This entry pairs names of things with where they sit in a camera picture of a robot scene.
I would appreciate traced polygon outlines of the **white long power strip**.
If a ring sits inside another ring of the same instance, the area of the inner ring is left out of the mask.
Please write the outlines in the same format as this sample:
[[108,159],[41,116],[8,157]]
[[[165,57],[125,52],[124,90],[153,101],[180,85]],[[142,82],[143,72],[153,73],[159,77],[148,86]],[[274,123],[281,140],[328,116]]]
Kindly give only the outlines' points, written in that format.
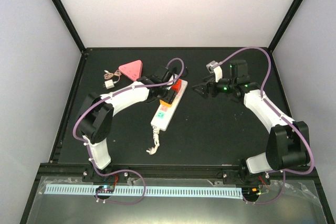
[[174,112],[186,90],[188,82],[185,80],[181,80],[181,88],[179,89],[174,101],[170,107],[164,106],[162,104],[159,105],[152,121],[151,126],[153,128],[158,128],[160,131],[166,131]]

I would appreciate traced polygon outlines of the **pink triangular power strip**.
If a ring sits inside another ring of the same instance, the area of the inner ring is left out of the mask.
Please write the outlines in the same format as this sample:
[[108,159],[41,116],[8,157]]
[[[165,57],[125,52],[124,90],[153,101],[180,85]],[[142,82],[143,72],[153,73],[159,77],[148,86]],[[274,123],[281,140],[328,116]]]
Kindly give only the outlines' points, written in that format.
[[137,81],[141,77],[142,68],[141,60],[132,61],[118,67],[119,71],[132,81]]

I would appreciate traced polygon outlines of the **white USB charger plug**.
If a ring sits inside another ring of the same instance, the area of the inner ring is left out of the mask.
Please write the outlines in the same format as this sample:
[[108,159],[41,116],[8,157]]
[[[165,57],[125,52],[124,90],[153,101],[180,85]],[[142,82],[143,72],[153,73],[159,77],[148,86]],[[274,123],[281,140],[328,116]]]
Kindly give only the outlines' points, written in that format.
[[106,89],[111,89],[111,88],[114,88],[115,84],[113,82],[113,80],[107,80],[104,82],[104,85],[103,85]]

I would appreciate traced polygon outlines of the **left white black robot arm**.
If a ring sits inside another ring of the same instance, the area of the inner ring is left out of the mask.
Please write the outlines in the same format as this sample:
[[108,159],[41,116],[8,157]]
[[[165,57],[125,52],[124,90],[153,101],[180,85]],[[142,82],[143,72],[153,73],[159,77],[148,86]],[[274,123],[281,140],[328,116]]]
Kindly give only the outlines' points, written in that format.
[[174,74],[162,67],[150,77],[140,77],[130,85],[102,95],[87,95],[79,112],[72,134],[88,149],[89,161],[95,167],[94,175],[102,182],[113,174],[109,164],[107,137],[110,134],[113,117],[122,110],[139,102],[160,99],[172,104],[177,92],[172,89],[182,75]]

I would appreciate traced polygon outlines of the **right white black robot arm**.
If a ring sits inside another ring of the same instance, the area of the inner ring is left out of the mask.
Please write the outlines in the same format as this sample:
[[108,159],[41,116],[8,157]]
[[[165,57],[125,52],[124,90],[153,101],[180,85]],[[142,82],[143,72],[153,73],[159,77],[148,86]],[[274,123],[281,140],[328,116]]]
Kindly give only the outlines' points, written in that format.
[[261,91],[259,84],[250,81],[248,64],[245,60],[233,60],[229,63],[230,76],[223,77],[218,62],[212,61],[206,68],[210,75],[193,91],[207,98],[224,93],[235,102],[241,102],[260,120],[269,133],[265,152],[241,161],[239,179],[252,183],[258,175],[307,165],[311,162],[309,128],[303,121],[296,122],[284,114]]

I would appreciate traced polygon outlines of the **yellow cube socket adapter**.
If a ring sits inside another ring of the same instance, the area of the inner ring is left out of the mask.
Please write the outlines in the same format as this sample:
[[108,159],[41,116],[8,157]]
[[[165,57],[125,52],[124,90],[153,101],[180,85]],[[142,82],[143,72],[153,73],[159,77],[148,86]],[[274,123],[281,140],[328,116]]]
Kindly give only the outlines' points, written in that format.
[[172,107],[172,103],[173,102],[166,102],[164,100],[160,100],[160,105],[165,106],[167,108],[171,108]]

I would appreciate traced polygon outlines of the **red cube socket adapter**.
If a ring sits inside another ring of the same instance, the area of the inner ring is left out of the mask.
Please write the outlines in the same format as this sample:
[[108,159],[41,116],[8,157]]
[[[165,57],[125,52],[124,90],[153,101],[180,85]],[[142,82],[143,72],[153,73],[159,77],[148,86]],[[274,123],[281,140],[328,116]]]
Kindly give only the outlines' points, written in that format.
[[182,87],[182,80],[178,79],[177,82],[171,86],[171,89],[178,93],[181,87]]

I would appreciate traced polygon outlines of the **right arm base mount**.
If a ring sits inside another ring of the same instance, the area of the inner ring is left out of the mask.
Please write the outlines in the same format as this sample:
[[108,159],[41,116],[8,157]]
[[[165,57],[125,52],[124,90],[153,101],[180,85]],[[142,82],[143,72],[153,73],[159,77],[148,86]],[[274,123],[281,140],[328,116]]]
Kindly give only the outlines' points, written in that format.
[[252,174],[247,169],[223,169],[222,179],[227,184],[259,185],[261,179],[268,182],[265,173]]

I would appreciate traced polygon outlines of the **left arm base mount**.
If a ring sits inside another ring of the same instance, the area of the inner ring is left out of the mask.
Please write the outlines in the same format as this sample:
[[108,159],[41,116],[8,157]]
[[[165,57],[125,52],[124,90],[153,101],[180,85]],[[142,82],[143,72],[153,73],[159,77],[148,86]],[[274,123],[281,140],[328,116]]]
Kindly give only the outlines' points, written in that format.
[[130,172],[120,172],[114,175],[101,176],[93,166],[87,166],[82,175],[83,182],[117,184],[123,183],[128,179]]

